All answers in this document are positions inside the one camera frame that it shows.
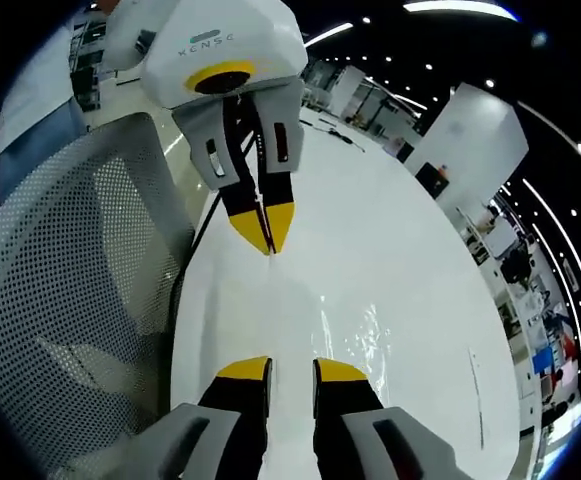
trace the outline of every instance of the yellow ring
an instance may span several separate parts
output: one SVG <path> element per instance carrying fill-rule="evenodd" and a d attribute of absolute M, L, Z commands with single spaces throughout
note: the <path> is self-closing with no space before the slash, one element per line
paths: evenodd
<path fill-rule="evenodd" d="M 203 82 L 207 78 L 214 77 L 215 75 L 229 72 L 244 72 L 254 75 L 256 68 L 249 60 L 221 62 L 210 67 L 202 68 L 197 73 L 193 73 L 188 77 L 188 80 L 186 80 L 184 85 L 188 90 L 194 92 L 196 86 L 199 85 L 200 82 Z"/>

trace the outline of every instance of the ceiling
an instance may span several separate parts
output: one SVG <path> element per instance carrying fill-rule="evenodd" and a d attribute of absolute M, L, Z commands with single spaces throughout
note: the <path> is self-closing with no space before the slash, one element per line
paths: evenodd
<path fill-rule="evenodd" d="M 422 112 L 422 121 L 426 115 L 439 113 L 449 99 L 451 86 L 468 82 L 486 88 L 485 80 L 494 80 L 491 92 L 517 107 L 530 145 L 511 178 L 511 205 L 515 201 L 519 204 L 514 208 L 528 222 L 528 229 L 536 223 L 551 248 L 564 253 L 575 266 L 581 285 L 581 272 L 562 232 L 522 183 L 525 178 L 540 192 L 581 260 L 581 156 L 517 103 L 529 105 L 575 142 L 581 142 L 581 1 L 499 2 L 520 19 L 519 23 L 472 13 L 409 13 L 402 1 L 285 1 L 295 12 L 306 39 L 351 22 L 353 28 L 311 46 L 310 55 L 342 67 L 355 65 L 383 85 L 388 80 L 385 86 L 391 92 L 429 107 Z M 370 23 L 364 23 L 363 17 Z M 545 35 L 544 45 L 533 46 L 537 34 Z M 432 65 L 432 70 L 426 69 L 426 64 Z M 570 213 L 573 208 L 576 217 Z M 579 301 L 581 291 L 573 307 L 578 308 L 581 323 Z"/>

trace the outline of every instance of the white table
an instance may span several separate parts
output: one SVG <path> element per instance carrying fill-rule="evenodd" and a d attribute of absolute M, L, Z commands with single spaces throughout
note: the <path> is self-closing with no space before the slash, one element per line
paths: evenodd
<path fill-rule="evenodd" d="M 302 117 L 325 126 L 314 112 Z M 339 131 L 366 153 L 305 127 L 296 215 L 280 255 L 262 256 L 217 209 L 182 290 L 172 407 L 198 401 L 228 363 L 269 355 L 260 478 L 317 479 L 311 362 L 330 357 L 363 370 L 385 406 L 403 407 L 448 441 L 467 474 L 505 479 L 519 445 L 519 400 L 488 288 L 415 178 L 371 140 Z"/>

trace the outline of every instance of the robotic arm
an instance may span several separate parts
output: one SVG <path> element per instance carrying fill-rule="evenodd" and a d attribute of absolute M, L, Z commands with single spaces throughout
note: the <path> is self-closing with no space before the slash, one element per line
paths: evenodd
<path fill-rule="evenodd" d="M 265 255 L 279 253 L 303 144 L 299 74 L 307 54 L 292 11 L 280 0 L 123 0 L 106 42 L 112 68 L 143 62 L 143 89 L 172 110 L 233 227 Z M 242 148 L 251 132 L 262 202 Z"/>

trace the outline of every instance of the white tabletop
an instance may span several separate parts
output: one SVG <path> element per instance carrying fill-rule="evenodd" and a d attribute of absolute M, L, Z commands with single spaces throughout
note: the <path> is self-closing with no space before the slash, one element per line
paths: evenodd
<path fill-rule="evenodd" d="M 302 117 L 329 127 L 314 112 Z M 172 407 L 198 401 L 228 363 L 269 355 L 260 478 L 317 479 L 311 362 L 330 357 L 363 370 L 385 406 L 401 406 L 449 442 L 467 474 L 505 479 L 519 445 L 519 401 L 478 267 L 397 160 L 339 131 L 366 153 L 305 127 L 296 214 L 280 255 L 261 255 L 217 209 L 183 285 Z"/>

